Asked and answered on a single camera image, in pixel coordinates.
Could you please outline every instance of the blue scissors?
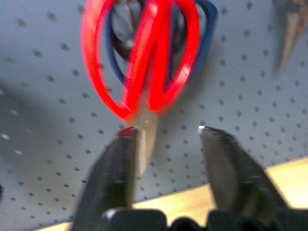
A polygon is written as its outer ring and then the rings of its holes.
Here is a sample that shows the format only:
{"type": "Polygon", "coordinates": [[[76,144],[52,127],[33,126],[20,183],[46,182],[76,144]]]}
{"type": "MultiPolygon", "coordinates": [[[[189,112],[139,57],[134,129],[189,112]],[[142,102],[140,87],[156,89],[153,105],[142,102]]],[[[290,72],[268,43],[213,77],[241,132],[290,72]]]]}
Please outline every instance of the blue scissors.
{"type": "MultiPolygon", "coordinates": [[[[144,7],[144,2],[143,0],[138,0],[138,3],[140,4],[141,8],[144,7]]],[[[197,61],[195,62],[193,72],[191,76],[194,76],[201,68],[203,65],[211,41],[212,37],[214,34],[214,29],[216,25],[216,20],[217,20],[217,8],[215,7],[214,4],[209,2],[208,0],[195,0],[195,3],[199,4],[201,9],[204,11],[205,16],[206,16],[206,26],[205,26],[205,32],[203,34],[199,52],[198,52],[198,57],[197,61]]],[[[113,68],[117,78],[125,84],[126,82],[126,76],[123,74],[121,71],[116,57],[115,57],[115,52],[118,52],[119,55],[125,59],[128,60],[129,54],[131,47],[125,45],[122,45],[121,47],[119,46],[120,43],[123,43],[114,33],[113,27],[112,27],[112,10],[109,12],[107,18],[106,18],[106,29],[105,29],[105,34],[106,34],[106,46],[107,46],[107,55],[111,64],[111,67],[113,68]]],[[[177,21],[178,21],[178,16],[179,16],[180,10],[178,7],[174,7],[173,9],[173,16],[172,16],[172,39],[178,39],[175,42],[172,42],[171,44],[171,53],[174,51],[176,52],[181,45],[184,44],[185,40],[185,33],[186,33],[186,22],[184,25],[184,29],[181,31],[177,28],[177,21]]]]}

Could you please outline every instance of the red scissor handle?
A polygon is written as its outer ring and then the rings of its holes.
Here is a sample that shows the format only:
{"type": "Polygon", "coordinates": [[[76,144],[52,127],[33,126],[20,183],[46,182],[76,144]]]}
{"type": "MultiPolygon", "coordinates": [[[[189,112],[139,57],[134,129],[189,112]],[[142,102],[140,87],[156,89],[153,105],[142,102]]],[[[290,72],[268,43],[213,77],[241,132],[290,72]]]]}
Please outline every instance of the red scissor handle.
{"type": "Polygon", "coordinates": [[[151,55],[152,52],[155,52],[148,106],[152,111],[160,114],[179,96],[196,60],[200,42],[196,6],[193,0],[175,0],[187,20],[187,45],[173,82],[167,90],[164,90],[169,68],[170,20],[173,1],[149,0],[147,2],[135,36],[135,46],[130,56],[128,80],[122,104],[118,105],[109,95],[103,82],[103,73],[99,68],[101,63],[99,42],[102,24],[104,16],[107,15],[115,2],[116,0],[90,0],[84,12],[81,42],[90,79],[109,109],[121,119],[128,121],[138,109],[151,55]]]}

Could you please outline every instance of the scissors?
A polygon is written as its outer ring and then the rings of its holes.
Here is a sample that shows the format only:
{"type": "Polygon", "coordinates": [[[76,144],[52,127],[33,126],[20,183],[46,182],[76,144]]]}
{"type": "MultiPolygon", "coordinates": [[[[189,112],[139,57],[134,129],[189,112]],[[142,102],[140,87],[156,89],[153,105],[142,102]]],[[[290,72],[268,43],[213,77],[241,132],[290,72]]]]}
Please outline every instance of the scissors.
{"type": "Polygon", "coordinates": [[[111,98],[99,68],[101,25],[116,0],[91,0],[82,18],[83,57],[92,84],[106,106],[129,125],[139,128],[139,173],[145,171],[155,142],[158,115],[162,115],[179,97],[193,71],[199,44],[199,18],[193,0],[175,0],[187,22],[187,43],[183,59],[166,88],[170,59],[170,27],[172,0],[146,2],[135,45],[130,54],[128,76],[122,102],[111,98]]]}
{"type": "Polygon", "coordinates": [[[297,41],[308,24],[308,0],[291,0],[288,5],[287,30],[280,69],[285,70],[297,41]]]}
{"type": "MultiPolygon", "coordinates": [[[[141,9],[144,7],[143,0],[138,0],[141,9]]],[[[196,0],[197,4],[200,5],[201,9],[205,13],[206,16],[206,26],[205,26],[205,32],[202,37],[201,46],[198,53],[198,58],[194,66],[194,71],[191,76],[194,76],[202,67],[210,44],[211,40],[214,34],[214,29],[216,25],[216,19],[217,19],[217,9],[216,7],[209,2],[208,0],[196,0]]],[[[172,42],[171,44],[171,53],[177,52],[182,45],[184,45],[185,41],[185,33],[186,33],[186,27],[187,23],[184,22],[184,29],[180,30],[178,28],[178,17],[180,14],[180,9],[178,7],[173,7],[173,14],[172,14],[172,42]]],[[[112,27],[112,11],[108,14],[107,20],[106,20],[106,46],[107,46],[107,54],[108,58],[111,64],[111,67],[113,68],[117,78],[125,84],[126,77],[121,71],[116,57],[115,57],[115,51],[124,59],[128,60],[128,56],[130,54],[130,49],[133,46],[133,42],[129,41],[128,43],[122,42],[114,33],[113,27],[112,27]]],[[[172,76],[169,75],[169,82],[172,81],[172,76]]]]}

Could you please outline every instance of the pegboard hole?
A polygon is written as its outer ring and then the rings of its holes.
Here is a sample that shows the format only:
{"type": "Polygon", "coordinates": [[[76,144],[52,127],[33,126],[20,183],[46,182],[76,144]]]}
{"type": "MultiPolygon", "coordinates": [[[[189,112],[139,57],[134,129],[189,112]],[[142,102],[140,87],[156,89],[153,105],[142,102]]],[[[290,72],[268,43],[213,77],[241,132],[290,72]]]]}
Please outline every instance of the pegboard hole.
{"type": "Polygon", "coordinates": [[[268,32],[271,32],[273,30],[273,25],[272,24],[268,24],[268,32]]]}
{"type": "Polygon", "coordinates": [[[73,70],[72,70],[72,74],[73,74],[74,76],[79,76],[79,75],[80,75],[80,72],[77,71],[77,70],[75,70],[75,69],[73,69],[73,70]]]}
{"type": "Polygon", "coordinates": [[[250,35],[250,31],[249,30],[244,30],[244,36],[248,37],[250,35]]]}
{"type": "Polygon", "coordinates": [[[59,102],[60,104],[66,104],[65,99],[58,99],[58,102],[59,102]]]}
{"type": "Polygon", "coordinates": [[[25,82],[22,82],[20,85],[21,85],[23,88],[26,88],[26,87],[29,86],[29,84],[28,84],[28,83],[25,83],[25,82]]]}
{"type": "Polygon", "coordinates": [[[66,43],[61,43],[60,46],[63,51],[69,51],[69,46],[66,43]]]}
{"type": "Polygon", "coordinates": [[[225,84],[225,82],[222,80],[222,81],[219,82],[219,85],[220,85],[221,87],[224,87],[226,84],[225,84]]]}
{"type": "Polygon", "coordinates": [[[80,14],[83,14],[83,12],[85,11],[85,8],[84,8],[82,5],[78,5],[78,6],[77,6],[77,11],[78,11],[80,14]]]}
{"type": "Polygon", "coordinates": [[[295,80],[294,84],[296,87],[298,87],[300,85],[300,82],[298,80],[295,80]]]}
{"type": "Polygon", "coordinates": [[[269,52],[268,49],[264,49],[263,50],[263,54],[264,54],[264,56],[268,56],[270,54],[270,52],[269,52]]]}
{"type": "Polygon", "coordinates": [[[220,63],[220,65],[221,65],[221,66],[224,66],[224,65],[226,64],[226,61],[224,61],[224,60],[220,60],[220,62],[219,62],[219,63],[220,63]]]}
{"type": "Polygon", "coordinates": [[[47,17],[49,18],[50,21],[52,21],[52,22],[57,21],[57,17],[53,12],[48,11],[46,15],[47,15],[47,17]]]}
{"type": "Polygon", "coordinates": [[[84,92],[84,93],[82,93],[82,97],[85,98],[85,99],[88,99],[90,96],[89,96],[89,94],[84,92]]]}
{"type": "Polygon", "coordinates": [[[91,112],[90,115],[91,115],[92,118],[96,118],[97,117],[97,114],[95,112],[91,112]]]}
{"type": "Polygon", "coordinates": [[[247,8],[247,10],[251,10],[252,8],[253,8],[253,3],[251,2],[251,1],[248,1],[247,3],[246,3],[246,8],[247,8]]]}
{"type": "Polygon", "coordinates": [[[105,132],[104,132],[102,129],[99,129],[99,130],[98,130],[98,133],[99,133],[100,135],[103,135],[105,132]]]}
{"type": "Polygon", "coordinates": [[[240,81],[244,83],[246,81],[246,78],[244,76],[240,76],[240,81]]]}
{"type": "Polygon", "coordinates": [[[19,25],[20,27],[23,27],[23,28],[27,27],[27,23],[25,22],[24,19],[17,18],[17,19],[16,19],[16,23],[17,23],[17,25],[19,25]]]}
{"type": "Polygon", "coordinates": [[[227,15],[227,13],[228,13],[228,9],[226,8],[226,7],[223,7],[223,8],[221,8],[221,14],[223,15],[223,16],[226,16],[227,15]]]}
{"type": "Polygon", "coordinates": [[[260,72],[260,76],[261,76],[262,78],[264,78],[264,76],[265,76],[265,71],[261,71],[261,72],[260,72]]]}
{"type": "Polygon", "coordinates": [[[225,35],[220,36],[220,41],[221,42],[227,41],[227,37],[225,35]]]}
{"type": "Polygon", "coordinates": [[[242,55],[242,60],[243,60],[243,61],[246,61],[247,59],[248,59],[247,55],[246,55],[246,54],[243,54],[243,55],[242,55]]]}
{"type": "Polygon", "coordinates": [[[38,58],[43,56],[42,53],[39,50],[36,50],[36,49],[32,50],[32,53],[33,53],[34,56],[36,56],[38,58]]]}
{"type": "Polygon", "coordinates": [[[74,118],[69,118],[69,119],[68,119],[68,122],[70,122],[70,123],[75,123],[76,121],[75,121],[74,118]]]}

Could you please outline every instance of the blue scissor handle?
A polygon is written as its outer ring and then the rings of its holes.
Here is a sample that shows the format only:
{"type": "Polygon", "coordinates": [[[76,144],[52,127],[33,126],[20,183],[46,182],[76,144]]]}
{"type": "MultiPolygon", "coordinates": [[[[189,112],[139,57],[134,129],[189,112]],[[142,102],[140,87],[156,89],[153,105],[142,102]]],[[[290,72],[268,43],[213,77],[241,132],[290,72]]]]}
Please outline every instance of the blue scissor handle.
{"type": "Polygon", "coordinates": [[[216,6],[211,2],[209,2],[208,0],[194,0],[194,1],[199,4],[199,6],[205,13],[206,26],[205,26],[205,32],[201,40],[198,57],[194,64],[191,76],[194,76],[200,70],[201,66],[204,64],[204,61],[206,59],[208,50],[212,42],[217,20],[217,14],[218,14],[216,6]]]}
{"type": "MultiPolygon", "coordinates": [[[[217,19],[217,8],[210,3],[207,0],[195,0],[196,3],[198,3],[200,5],[200,7],[202,8],[202,10],[204,11],[205,15],[206,15],[206,28],[205,28],[205,32],[203,35],[203,38],[201,40],[201,45],[199,48],[199,53],[198,53],[198,57],[197,60],[195,62],[194,68],[193,68],[193,72],[192,75],[193,76],[195,73],[197,73],[199,71],[199,69],[201,68],[201,66],[203,65],[205,59],[206,59],[206,55],[208,53],[210,44],[211,44],[211,40],[213,37],[213,32],[215,29],[215,25],[216,25],[216,19],[217,19]]],[[[178,15],[180,13],[180,9],[178,7],[174,7],[174,12],[173,12],[173,17],[172,17],[172,36],[175,34],[175,30],[176,30],[176,22],[178,19],[178,15]]],[[[112,33],[113,33],[113,28],[112,28],[112,22],[111,22],[111,16],[112,16],[112,10],[109,12],[107,18],[106,18],[106,46],[107,46],[107,54],[108,54],[108,58],[111,64],[111,67],[113,68],[117,78],[123,83],[125,84],[126,81],[126,76],[123,74],[123,72],[121,71],[117,61],[116,61],[116,57],[115,57],[115,53],[114,53],[114,49],[113,49],[113,44],[112,44],[112,33]]]]}

